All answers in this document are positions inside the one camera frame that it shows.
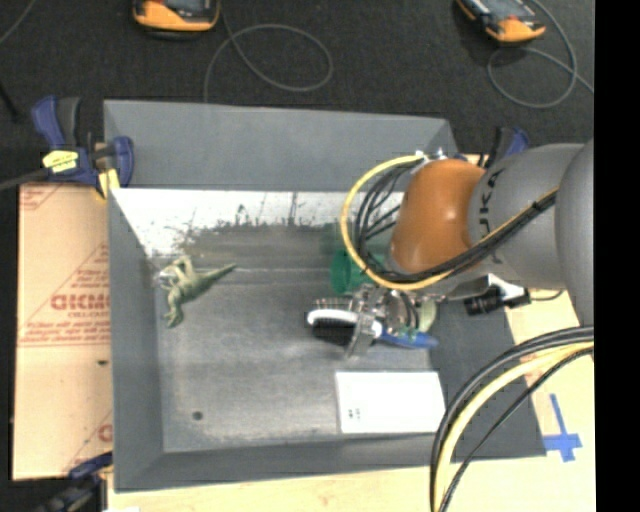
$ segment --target yellow clamp label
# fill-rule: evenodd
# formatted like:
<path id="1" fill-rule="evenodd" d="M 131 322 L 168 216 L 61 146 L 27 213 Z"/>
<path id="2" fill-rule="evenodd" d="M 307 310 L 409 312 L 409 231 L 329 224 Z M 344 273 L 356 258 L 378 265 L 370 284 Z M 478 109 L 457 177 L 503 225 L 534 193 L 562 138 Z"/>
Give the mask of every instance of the yellow clamp label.
<path id="1" fill-rule="evenodd" d="M 42 159 L 43 165 L 51 169 L 54 173 L 73 169 L 78 160 L 78 153 L 75 151 L 63 151 L 56 149 Z"/>
<path id="2" fill-rule="evenodd" d="M 98 175 L 98 180 L 100 181 L 102 195 L 105 198 L 109 194 L 109 190 L 120 188 L 120 180 L 118 179 L 118 173 L 115 169 L 108 169 L 104 172 L 101 172 Z"/>

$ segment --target white card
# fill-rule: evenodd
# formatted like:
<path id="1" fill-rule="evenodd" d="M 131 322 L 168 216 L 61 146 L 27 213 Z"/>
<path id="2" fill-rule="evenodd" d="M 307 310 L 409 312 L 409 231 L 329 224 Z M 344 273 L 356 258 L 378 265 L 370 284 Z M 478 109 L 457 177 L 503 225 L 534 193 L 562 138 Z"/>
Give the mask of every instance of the white card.
<path id="1" fill-rule="evenodd" d="M 435 432 L 445 404 L 437 372 L 336 372 L 344 434 Z"/>

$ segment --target orange device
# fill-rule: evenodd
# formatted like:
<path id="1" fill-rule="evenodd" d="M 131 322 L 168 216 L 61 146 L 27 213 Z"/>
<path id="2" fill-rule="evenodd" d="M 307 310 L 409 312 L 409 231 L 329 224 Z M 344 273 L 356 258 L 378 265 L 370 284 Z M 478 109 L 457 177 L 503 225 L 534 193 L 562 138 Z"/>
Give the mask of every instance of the orange device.
<path id="1" fill-rule="evenodd" d="M 154 35 L 194 36 L 217 23 L 218 0 L 133 0 L 133 18 Z"/>
<path id="2" fill-rule="evenodd" d="M 456 0 L 467 17 L 501 44 L 521 44 L 540 37 L 546 27 L 520 0 Z"/>

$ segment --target green dinosaur figure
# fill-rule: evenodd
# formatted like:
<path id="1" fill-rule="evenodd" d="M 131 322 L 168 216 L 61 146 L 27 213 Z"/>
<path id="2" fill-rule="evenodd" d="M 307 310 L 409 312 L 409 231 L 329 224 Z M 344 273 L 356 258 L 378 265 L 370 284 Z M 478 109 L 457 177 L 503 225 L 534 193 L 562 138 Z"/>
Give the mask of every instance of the green dinosaur figure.
<path id="1" fill-rule="evenodd" d="M 184 318 L 182 304 L 197 299 L 206 292 L 213 283 L 222 276 L 228 274 L 236 267 L 235 263 L 225 265 L 210 272 L 196 272 L 189 256 L 181 256 L 162 270 L 162 273 L 171 273 L 170 286 L 162 285 L 167 290 L 167 302 L 169 312 L 164 315 L 167 319 L 167 327 L 175 327 Z"/>

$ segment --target black floor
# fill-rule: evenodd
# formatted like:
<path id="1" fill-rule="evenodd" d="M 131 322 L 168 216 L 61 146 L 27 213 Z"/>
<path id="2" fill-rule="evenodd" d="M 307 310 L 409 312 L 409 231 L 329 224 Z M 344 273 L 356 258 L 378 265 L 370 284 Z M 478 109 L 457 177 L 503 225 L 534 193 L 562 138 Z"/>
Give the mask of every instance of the black floor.
<path id="1" fill-rule="evenodd" d="M 36 168 L 42 141 L 28 112 L 49 94 L 83 99 L 78 131 L 102 134 L 105 98 L 202 102 L 205 75 L 227 39 L 225 25 L 190 42 L 148 37 L 133 22 L 131 0 L 35 0 L 6 38 L 30 0 L 5 0 L 0 8 L 0 82 L 24 114 L 12 120 L 0 100 L 0 180 Z M 529 45 L 570 64 L 560 33 L 543 8 L 533 5 L 547 33 Z M 578 74 L 594 80 L 593 2 L 548 0 L 544 8 L 562 26 L 575 53 Z M 444 117 L 459 149 L 487 151 L 499 126 L 524 129 L 533 145 L 586 142 L 593 136 L 593 96 L 577 81 L 567 97 L 548 108 L 530 108 L 500 94 L 486 65 L 495 51 L 451 0 L 225 0 L 228 27 L 286 24 L 318 38 L 329 51 L 333 73 L 310 92 L 290 92 L 254 75 L 231 45 L 211 69 L 208 100 L 264 105 Z M 249 31 L 237 42 L 275 80 L 293 86 L 321 81 L 327 60 L 309 39 L 281 30 Z M 570 75 L 523 51 L 502 51 L 495 77 L 525 102 L 552 103 Z M 62 482 L 9 483 L 15 337 L 15 191 L 0 192 L 0 511 L 28 510 Z"/>

